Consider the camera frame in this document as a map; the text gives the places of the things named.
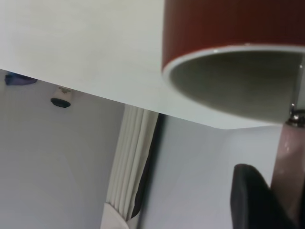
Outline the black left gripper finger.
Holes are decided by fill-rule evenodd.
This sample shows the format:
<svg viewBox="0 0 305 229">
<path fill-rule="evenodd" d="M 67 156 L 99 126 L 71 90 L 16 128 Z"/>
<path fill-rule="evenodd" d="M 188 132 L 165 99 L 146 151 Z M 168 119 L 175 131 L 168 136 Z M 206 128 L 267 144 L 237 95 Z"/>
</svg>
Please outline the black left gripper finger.
<svg viewBox="0 0 305 229">
<path fill-rule="evenodd" d="M 234 229 L 295 229 L 261 173 L 253 166 L 234 167 L 230 196 Z"/>
</svg>

